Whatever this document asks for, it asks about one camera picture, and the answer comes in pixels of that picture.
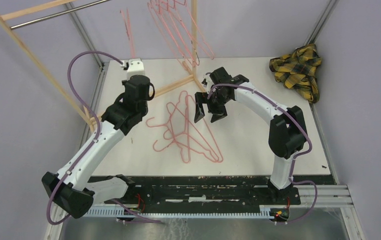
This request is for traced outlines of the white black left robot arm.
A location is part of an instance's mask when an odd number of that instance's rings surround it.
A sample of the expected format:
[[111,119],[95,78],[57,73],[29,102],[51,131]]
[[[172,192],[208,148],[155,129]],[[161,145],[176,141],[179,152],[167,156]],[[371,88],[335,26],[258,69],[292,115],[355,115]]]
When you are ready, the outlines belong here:
[[125,91],[110,105],[97,124],[96,132],[76,155],[56,173],[46,172],[41,181],[49,196],[46,217],[50,224],[51,207],[56,204],[75,219],[84,216],[94,204],[112,199],[131,203],[136,197],[135,183],[124,175],[90,182],[90,178],[111,149],[148,113],[148,101],[155,96],[155,87],[144,75],[133,75],[122,81]]

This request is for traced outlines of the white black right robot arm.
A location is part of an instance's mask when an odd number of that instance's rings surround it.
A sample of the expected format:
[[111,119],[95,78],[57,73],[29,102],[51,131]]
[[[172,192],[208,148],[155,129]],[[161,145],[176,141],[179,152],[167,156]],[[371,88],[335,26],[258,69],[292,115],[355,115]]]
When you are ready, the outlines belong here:
[[267,183],[267,198],[273,204],[282,203],[293,184],[293,171],[297,157],[307,154],[304,145],[312,149],[305,117],[299,106],[287,107],[261,93],[242,74],[231,76],[224,67],[205,74],[204,90],[195,97],[194,122],[205,116],[207,107],[211,123],[225,118],[226,104],[235,101],[252,110],[268,125],[268,146],[273,152],[273,170]]

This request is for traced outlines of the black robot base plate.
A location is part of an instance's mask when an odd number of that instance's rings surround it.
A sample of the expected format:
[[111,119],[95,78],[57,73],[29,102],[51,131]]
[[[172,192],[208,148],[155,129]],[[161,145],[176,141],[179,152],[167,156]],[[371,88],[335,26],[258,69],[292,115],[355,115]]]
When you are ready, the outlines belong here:
[[137,205],[144,213],[220,214],[256,213],[260,206],[300,205],[296,187],[274,196],[262,175],[131,176],[135,186],[118,202]]

